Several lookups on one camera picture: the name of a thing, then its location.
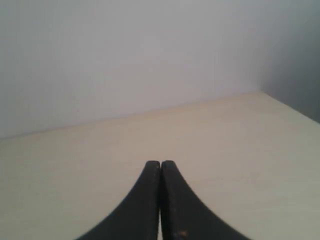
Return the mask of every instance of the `white wall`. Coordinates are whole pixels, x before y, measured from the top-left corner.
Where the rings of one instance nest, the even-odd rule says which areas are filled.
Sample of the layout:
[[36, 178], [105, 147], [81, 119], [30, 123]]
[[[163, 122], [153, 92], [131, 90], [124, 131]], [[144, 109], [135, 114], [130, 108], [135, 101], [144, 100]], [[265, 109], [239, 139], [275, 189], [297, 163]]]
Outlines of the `white wall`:
[[258, 90], [312, 0], [2, 0], [0, 137]]

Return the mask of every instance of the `tabletop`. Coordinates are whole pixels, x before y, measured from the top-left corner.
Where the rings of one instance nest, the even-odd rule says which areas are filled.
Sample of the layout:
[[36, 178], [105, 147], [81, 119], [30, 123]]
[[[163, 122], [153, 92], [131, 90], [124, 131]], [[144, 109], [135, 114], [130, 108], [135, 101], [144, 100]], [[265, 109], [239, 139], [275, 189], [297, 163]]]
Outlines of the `tabletop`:
[[252, 240], [319, 239], [320, 125], [262, 92], [0, 140], [0, 239], [76, 239], [147, 160]]

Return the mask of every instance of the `table surface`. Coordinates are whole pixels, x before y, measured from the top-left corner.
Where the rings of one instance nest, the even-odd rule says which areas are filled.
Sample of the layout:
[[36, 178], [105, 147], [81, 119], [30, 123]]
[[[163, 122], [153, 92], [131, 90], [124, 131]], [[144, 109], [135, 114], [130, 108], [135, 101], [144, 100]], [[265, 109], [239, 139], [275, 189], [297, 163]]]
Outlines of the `table surface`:
[[253, 240], [318, 240], [320, 125], [261, 92], [0, 141], [0, 239], [73, 240], [174, 160]]

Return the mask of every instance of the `white table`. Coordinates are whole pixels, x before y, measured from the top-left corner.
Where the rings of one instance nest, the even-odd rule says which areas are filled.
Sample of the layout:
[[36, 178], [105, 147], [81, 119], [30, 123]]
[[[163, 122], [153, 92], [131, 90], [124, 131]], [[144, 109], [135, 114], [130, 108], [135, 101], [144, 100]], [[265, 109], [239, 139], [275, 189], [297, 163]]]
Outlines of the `white table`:
[[0, 141], [0, 239], [73, 240], [147, 160], [253, 240], [318, 240], [320, 125], [257, 92]]

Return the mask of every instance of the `black rubber tip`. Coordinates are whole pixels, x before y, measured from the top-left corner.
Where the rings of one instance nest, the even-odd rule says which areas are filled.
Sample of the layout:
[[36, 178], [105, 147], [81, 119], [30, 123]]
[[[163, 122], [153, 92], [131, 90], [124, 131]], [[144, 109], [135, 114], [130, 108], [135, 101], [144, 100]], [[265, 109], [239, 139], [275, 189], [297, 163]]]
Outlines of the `black rubber tip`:
[[160, 183], [164, 240], [248, 240], [201, 202], [174, 161], [162, 163]]
[[156, 240], [160, 171], [158, 161], [148, 161], [120, 205], [78, 240]]

